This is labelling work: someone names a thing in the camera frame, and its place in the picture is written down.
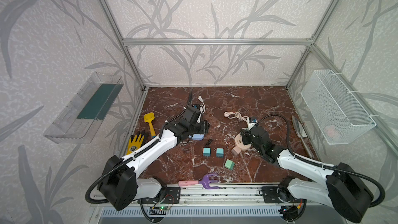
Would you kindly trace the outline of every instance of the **white cable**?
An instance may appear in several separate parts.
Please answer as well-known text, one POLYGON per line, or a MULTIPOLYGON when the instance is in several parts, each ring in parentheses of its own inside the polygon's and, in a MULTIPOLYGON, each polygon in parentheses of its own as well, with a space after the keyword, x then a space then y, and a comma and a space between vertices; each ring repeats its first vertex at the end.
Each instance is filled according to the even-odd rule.
POLYGON ((239 120, 246 121, 247 123, 249 122, 249 117, 247 117, 247 116, 242 116, 242 115, 240 114, 240 112, 224 112, 224 117, 227 117, 227 118, 237 118, 237 119, 239 119, 239 120))
POLYGON ((205 106, 205 102, 204 102, 203 99, 202 99, 202 96, 199 95, 198 100, 199 100, 200 102, 202 102, 202 104, 200 104, 200 106, 203 107, 203 111, 201 111, 201 112, 202 112, 202 113, 205 113, 205 111, 206 111, 206 106, 205 106))

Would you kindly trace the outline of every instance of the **wallpaper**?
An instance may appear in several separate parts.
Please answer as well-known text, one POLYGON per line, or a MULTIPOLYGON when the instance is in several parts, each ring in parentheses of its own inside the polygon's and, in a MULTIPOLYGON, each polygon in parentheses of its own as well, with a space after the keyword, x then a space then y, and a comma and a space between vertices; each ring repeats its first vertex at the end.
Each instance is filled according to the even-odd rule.
POLYGON ((107 0, 124 38, 309 38, 331 0, 107 0))
MULTIPOLYGON (((397 49, 398 0, 343 0, 317 45, 342 74, 398 133, 397 49)), ((328 145, 300 92, 315 69, 325 69, 310 56, 289 93, 324 162, 344 162, 377 179, 386 189, 385 201, 366 212, 363 224, 396 223, 398 218, 398 161, 371 130, 354 142, 328 145)))
POLYGON ((0 0, 0 223, 82 223, 141 90, 97 0, 0 0), (90 144, 43 136, 93 72, 124 86, 90 144))
MULTIPOLYGON (((331 0, 107 0, 124 38, 309 38, 331 0)), ((147 85, 285 85, 303 47, 130 47, 147 85)))
POLYGON ((397 40, 398 0, 343 0, 317 43, 396 135, 397 40))
POLYGON ((213 45, 136 46, 129 51, 147 85, 281 86, 287 84, 304 49, 213 45))

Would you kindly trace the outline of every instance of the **wooden disc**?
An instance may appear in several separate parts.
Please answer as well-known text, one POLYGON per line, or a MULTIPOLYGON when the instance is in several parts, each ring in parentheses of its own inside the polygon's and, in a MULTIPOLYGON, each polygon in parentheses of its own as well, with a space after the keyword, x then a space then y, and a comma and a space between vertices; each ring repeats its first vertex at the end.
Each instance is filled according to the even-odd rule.
POLYGON ((239 147, 242 151, 247 151, 251 147, 251 144, 243 144, 242 136, 240 135, 240 133, 235 137, 235 145, 239 147))

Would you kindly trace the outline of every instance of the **metal tool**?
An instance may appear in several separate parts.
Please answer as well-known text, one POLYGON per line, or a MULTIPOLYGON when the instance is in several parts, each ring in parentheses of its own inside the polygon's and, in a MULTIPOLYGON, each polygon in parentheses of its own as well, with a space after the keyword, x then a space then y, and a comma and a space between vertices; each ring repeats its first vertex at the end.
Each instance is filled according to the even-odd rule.
POLYGON ((314 159, 314 154, 311 152, 311 149, 307 146, 307 144, 304 142, 304 139, 302 138, 301 132, 305 132, 304 128, 302 127, 301 123, 299 122, 299 120, 292 116, 292 122, 293 122, 293 127, 296 131, 297 136, 301 139, 302 142, 302 146, 304 146, 305 151, 307 152, 308 156, 311 159, 314 159))
POLYGON ((178 186, 190 186, 190 185, 195 185, 195 184, 201 184, 203 185, 203 188, 205 189, 219 189, 220 187, 218 186, 210 186, 210 183, 218 183, 218 180, 210 180, 210 177, 218 177, 217 173, 209 173, 203 176, 201 181, 198 180, 188 180, 188 181, 178 181, 178 186))

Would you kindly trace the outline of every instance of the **pink handle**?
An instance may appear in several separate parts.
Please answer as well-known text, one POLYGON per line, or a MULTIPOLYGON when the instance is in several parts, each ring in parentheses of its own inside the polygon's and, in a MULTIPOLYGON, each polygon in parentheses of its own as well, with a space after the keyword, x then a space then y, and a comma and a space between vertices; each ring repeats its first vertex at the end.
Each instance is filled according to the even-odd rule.
POLYGON ((178 186, 190 186, 194 184, 199 184, 199 181, 189 180, 189 181, 178 181, 178 186))

